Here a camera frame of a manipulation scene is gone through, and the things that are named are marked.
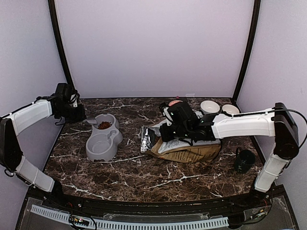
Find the black corner frame post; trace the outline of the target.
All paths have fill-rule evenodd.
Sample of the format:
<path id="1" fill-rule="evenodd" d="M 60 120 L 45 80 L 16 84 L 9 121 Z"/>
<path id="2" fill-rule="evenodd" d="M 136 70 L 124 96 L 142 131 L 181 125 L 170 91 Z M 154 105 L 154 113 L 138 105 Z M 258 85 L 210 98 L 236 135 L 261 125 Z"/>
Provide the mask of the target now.
<path id="1" fill-rule="evenodd" d="M 49 15 L 51 18 L 51 24 L 52 24 L 52 29 L 53 29 L 53 34 L 58 50 L 58 55 L 60 58 L 61 66 L 64 72 L 64 76 L 66 79 L 66 82 L 73 88 L 75 89 L 75 85 L 72 80 L 68 60 L 66 57 L 66 53 L 64 50 L 64 45 L 61 37 L 61 32 L 60 32 L 60 26 L 59 26 L 59 20 L 58 20 L 58 15 L 57 15 L 57 10 L 56 10 L 56 1 L 55 0 L 48 0 L 48 8 L 49 8 Z"/>
<path id="2" fill-rule="evenodd" d="M 248 39 L 247 39 L 247 44 L 245 48 L 245 53 L 244 57 L 242 60 L 242 65 L 240 68 L 240 72 L 238 75 L 238 79 L 236 82 L 235 90 L 232 96 L 232 101 L 234 103 L 237 103 L 240 92 L 242 90 L 242 86 L 244 83 L 244 79 L 246 76 L 246 72 L 248 69 L 248 64 L 250 61 L 252 49 L 253 49 L 253 44 L 256 36 L 256 30 L 257 30 L 257 25 L 258 25 L 258 19 L 259 19 L 259 14 L 260 14 L 260 6 L 261 6 L 261 0 L 254 0 L 253 4 L 253 11 L 252 11 L 252 17 L 251 17 L 251 22 L 250 22 L 250 29 L 248 33 Z"/>

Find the red patterned bowl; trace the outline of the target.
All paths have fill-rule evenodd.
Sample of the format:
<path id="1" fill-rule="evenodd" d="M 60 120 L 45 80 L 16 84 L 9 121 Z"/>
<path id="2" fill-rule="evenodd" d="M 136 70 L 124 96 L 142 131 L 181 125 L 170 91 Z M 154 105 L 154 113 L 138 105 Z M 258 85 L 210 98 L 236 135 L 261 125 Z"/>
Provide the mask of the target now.
<path id="1" fill-rule="evenodd" d="M 173 100 L 173 101 L 171 101 L 171 102 L 168 104 L 168 106 L 173 106 L 174 104 L 179 103 L 179 102 L 182 102 L 182 101 L 181 101 L 181 100 Z"/>

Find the white ceramic bowl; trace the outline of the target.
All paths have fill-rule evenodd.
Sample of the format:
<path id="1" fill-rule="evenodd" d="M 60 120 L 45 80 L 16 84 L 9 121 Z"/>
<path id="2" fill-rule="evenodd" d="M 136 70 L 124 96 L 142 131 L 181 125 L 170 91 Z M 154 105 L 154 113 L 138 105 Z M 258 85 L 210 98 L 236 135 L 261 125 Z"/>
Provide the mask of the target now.
<path id="1" fill-rule="evenodd" d="M 200 104 L 201 111 L 204 115 L 219 113 L 221 108 L 220 105 L 214 101 L 206 100 Z"/>

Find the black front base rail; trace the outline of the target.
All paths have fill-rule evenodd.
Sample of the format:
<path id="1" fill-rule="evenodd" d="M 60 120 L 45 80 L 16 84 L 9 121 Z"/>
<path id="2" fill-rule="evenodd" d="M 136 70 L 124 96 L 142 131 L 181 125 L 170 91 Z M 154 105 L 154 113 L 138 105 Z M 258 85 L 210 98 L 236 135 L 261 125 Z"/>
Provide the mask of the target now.
<path id="1" fill-rule="evenodd" d="M 102 217 L 106 214 L 171 216 L 198 213 L 209 213 L 210 216 L 240 216 L 250 208 L 268 207 L 272 203 L 272 196 L 271 189 L 262 195 L 253 191 L 242 195 L 198 201 L 141 203 L 108 201 L 66 194 L 56 198 L 34 188 L 30 188 L 26 193 L 26 198 L 37 199 L 47 207 L 61 208 L 73 214 L 93 217 Z"/>

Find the translucent double pet bowl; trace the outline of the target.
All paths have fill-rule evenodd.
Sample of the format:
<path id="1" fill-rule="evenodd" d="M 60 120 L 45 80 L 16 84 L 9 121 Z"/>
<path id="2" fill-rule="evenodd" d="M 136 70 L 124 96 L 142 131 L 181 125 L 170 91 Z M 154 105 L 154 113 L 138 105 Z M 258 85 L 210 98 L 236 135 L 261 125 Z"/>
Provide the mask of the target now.
<path id="1" fill-rule="evenodd" d="M 112 114 L 100 114 L 95 119 L 97 125 L 92 125 L 92 134 L 85 145 L 87 158 L 90 161 L 110 161 L 115 157 L 118 145 L 123 141 L 119 122 Z M 97 129 L 103 121 L 111 122 L 112 126 L 104 130 Z"/>

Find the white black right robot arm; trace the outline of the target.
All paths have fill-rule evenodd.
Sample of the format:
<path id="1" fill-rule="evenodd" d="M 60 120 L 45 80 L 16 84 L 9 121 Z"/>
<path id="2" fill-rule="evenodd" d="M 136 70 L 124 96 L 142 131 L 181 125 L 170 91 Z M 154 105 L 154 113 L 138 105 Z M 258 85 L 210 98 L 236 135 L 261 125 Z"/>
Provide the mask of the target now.
<path id="1" fill-rule="evenodd" d="M 245 196 L 245 204 L 255 208 L 284 168 L 295 158 L 304 145 L 299 141 L 298 127 L 291 116 L 295 110 L 283 103 L 262 111 L 229 114 L 227 112 L 203 115 L 199 118 L 185 101 L 162 103 L 159 110 L 166 122 L 160 128 L 162 141 L 180 139 L 190 145 L 198 141 L 213 141 L 228 137 L 274 137 L 275 143 L 269 159 L 258 174 L 254 189 Z"/>

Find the black corner frame post left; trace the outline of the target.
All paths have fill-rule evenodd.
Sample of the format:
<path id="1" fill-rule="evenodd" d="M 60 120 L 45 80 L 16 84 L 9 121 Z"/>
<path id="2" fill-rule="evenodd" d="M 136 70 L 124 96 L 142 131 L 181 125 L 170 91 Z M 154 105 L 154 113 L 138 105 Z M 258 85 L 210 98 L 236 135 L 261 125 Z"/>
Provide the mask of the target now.
<path id="1" fill-rule="evenodd" d="M 49 15 L 51 18 L 51 24 L 52 24 L 52 29 L 53 29 L 53 34 L 58 50 L 58 55 L 60 58 L 61 66 L 64 72 L 64 76 L 66 79 L 66 82 L 73 88 L 75 89 L 75 85 L 72 80 L 68 60 L 66 57 L 66 53 L 64 50 L 64 45 L 61 37 L 61 32 L 60 32 L 60 26 L 59 26 L 59 20 L 58 20 L 58 15 L 57 15 L 57 10 L 56 10 L 56 1 L 55 0 L 48 0 L 48 8 L 49 8 Z"/>

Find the dark rimmed white bowl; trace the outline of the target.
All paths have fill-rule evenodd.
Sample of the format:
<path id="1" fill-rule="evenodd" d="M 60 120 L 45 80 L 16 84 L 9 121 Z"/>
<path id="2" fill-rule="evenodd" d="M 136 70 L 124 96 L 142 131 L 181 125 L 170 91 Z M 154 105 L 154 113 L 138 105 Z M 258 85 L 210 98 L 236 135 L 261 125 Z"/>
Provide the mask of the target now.
<path id="1" fill-rule="evenodd" d="M 234 106 L 234 105 L 231 105 L 231 104 L 225 104 L 222 106 L 222 111 L 227 113 L 227 114 L 239 114 L 240 113 L 240 110 Z"/>

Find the brown pet food bag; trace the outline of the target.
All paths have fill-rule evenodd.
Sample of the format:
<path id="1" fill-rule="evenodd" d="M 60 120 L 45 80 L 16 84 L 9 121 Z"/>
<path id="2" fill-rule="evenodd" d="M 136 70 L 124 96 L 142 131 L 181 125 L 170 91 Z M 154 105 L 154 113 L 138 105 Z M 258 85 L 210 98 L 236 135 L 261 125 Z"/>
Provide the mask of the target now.
<path id="1" fill-rule="evenodd" d="M 178 138 L 163 142 L 159 127 L 166 123 L 162 120 L 154 126 L 141 127 L 141 153 L 155 158 L 176 161 L 180 163 L 196 163 L 212 161 L 219 154 L 222 143 L 215 141 L 198 141 L 189 145 L 189 140 L 181 141 Z"/>

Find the black corner frame post right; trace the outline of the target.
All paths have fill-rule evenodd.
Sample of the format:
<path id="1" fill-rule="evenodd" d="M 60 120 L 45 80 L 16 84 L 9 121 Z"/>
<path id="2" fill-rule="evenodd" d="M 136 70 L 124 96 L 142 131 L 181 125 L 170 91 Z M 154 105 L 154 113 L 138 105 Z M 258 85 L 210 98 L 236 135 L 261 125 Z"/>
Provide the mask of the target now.
<path id="1" fill-rule="evenodd" d="M 240 72 L 238 75 L 238 79 L 236 82 L 235 90 L 232 96 L 232 101 L 234 103 L 237 103 L 240 92 L 242 90 L 242 86 L 244 83 L 244 79 L 246 76 L 246 72 L 248 69 L 248 64 L 250 61 L 252 49 L 253 49 L 253 44 L 256 36 L 256 30 L 257 30 L 257 25 L 258 25 L 258 19 L 259 19 L 259 14 L 260 14 L 260 6 L 261 6 L 261 0 L 254 0 L 253 4 L 253 11 L 252 11 L 252 17 L 251 17 L 251 22 L 250 22 L 250 29 L 248 33 L 248 39 L 247 39 L 247 44 L 245 48 L 245 53 L 244 57 L 242 60 L 242 65 L 240 68 Z"/>

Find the silver metal scoop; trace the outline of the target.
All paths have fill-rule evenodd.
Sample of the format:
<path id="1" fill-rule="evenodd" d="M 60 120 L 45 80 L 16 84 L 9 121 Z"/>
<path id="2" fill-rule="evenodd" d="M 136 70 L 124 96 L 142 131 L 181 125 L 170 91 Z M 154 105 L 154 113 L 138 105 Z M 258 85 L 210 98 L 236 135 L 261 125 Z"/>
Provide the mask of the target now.
<path id="1" fill-rule="evenodd" d="M 85 119 L 83 123 L 88 126 L 97 125 L 97 120 L 95 118 Z"/>

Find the brown pet food kibble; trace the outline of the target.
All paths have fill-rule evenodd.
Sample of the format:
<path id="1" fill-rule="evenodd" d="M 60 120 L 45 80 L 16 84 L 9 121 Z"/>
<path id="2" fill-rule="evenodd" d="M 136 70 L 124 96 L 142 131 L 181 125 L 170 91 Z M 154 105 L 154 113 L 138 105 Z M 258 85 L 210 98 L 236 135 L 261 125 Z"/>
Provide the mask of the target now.
<path id="1" fill-rule="evenodd" d="M 104 130 L 110 128 L 111 126 L 112 126 L 111 122 L 103 121 L 98 125 L 97 129 Z"/>

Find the dark green mug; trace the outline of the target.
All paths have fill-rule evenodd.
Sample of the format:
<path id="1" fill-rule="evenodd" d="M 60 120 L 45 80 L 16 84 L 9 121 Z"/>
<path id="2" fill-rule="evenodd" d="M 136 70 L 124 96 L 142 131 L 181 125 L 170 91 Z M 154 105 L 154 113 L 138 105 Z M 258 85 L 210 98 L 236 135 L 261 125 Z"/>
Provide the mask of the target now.
<path id="1" fill-rule="evenodd" d="M 235 171 L 241 174 L 247 173 L 256 161 L 255 154 L 248 149 L 236 149 L 236 159 L 234 163 Z"/>

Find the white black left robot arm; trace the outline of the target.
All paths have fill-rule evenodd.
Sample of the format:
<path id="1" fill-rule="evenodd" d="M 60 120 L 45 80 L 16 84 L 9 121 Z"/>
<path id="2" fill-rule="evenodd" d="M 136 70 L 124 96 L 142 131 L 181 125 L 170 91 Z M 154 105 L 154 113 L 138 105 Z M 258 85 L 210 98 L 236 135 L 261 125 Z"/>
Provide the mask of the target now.
<path id="1" fill-rule="evenodd" d="M 31 160 L 44 150 L 48 125 L 42 121 L 55 118 L 65 123 L 86 119 L 78 91 L 67 83 L 59 83 L 50 96 L 38 96 L 33 102 L 0 118 L 0 164 L 8 177 L 17 176 L 45 193 L 57 209 L 63 209 L 68 199 L 61 183 L 46 175 Z"/>

